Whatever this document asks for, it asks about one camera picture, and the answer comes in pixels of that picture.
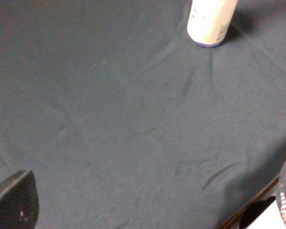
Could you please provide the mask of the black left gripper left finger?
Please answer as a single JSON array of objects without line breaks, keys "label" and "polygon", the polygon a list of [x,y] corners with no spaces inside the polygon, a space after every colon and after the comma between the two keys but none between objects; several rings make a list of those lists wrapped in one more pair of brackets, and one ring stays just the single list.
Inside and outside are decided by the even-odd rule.
[{"label": "black left gripper left finger", "polygon": [[39,197],[32,170],[19,170],[0,182],[0,229],[33,229]]}]

